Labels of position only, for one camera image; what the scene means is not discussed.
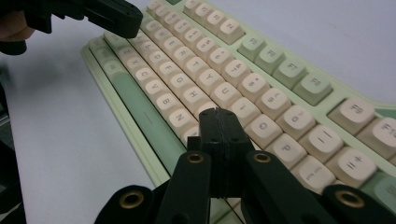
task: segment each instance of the metal screw hole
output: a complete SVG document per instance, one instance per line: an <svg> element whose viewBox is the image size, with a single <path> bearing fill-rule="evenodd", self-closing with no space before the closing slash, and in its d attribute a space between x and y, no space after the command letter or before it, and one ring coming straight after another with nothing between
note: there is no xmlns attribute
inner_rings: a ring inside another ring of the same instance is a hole
<svg viewBox="0 0 396 224"><path fill-rule="evenodd" d="M137 190L124 193L120 198L120 206L125 209L136 208L144 201L144 195Z"/></svg>
<svg viewBox="0 0 396 224"><path fill-rule="evenodd" d="M362 208L364 206L364 200L359 195L348 190L336 191L335 198L349 207Z"/></svg>
<svg viewBox="0 0 396 224"><path fill-rule="evenodd" d="M268 155L259 153L259 154L255 154L254 155L254 160L257 162L261 162L261 163L267 163L271 161L271 157L269 157Z"/></svg>

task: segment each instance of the green keycap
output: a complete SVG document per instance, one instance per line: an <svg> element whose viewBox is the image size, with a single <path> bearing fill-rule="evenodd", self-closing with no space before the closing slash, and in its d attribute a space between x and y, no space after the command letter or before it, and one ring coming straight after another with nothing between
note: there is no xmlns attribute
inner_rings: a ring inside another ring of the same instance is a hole
<svg viewBox="0 0 396 224"><path fill-rule="evenodd" d="M239 53L244 55L247 59L254 61L256 55L265 46L265 41L262 36L249 34L246 36L244 42L239 46Z"/></svg>
<svg viewBox="0 0 396 224"><path fill-rule="evenodd" d="M332 84L324 77L310 73L297 84L293 91L311 105L317 105L332 91Z"/></svg>

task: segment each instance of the white table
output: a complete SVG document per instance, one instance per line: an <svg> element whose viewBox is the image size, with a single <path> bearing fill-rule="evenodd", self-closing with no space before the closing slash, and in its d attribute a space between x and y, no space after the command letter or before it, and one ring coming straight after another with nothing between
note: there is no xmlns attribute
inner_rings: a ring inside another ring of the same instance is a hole
<svg viewBox="0 0 396 224"><path fill-rule="evenodd" d="M133 1L144 8L148 1ZM212 0L366 96L395 103L396 2ZM79 51L103 30L53 18L0 55L28 223L93 223L128 185L153 188Z"/></svg>

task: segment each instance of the mechanical keyboard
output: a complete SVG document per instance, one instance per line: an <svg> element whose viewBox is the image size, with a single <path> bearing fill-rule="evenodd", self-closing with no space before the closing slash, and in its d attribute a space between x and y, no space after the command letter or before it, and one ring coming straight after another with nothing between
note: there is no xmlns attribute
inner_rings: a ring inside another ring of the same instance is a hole
<svg viewBox="0 0 396 224"><path fill-rule="evenodd" d="M396 213L396 105L365 99L206 1L153 0L143 14L136 38L105 32L81 54L155 185L199 134L199 113L218 106L306 188L346 184ZM236 199L211 210L211 223L243 222Z"/></svg>

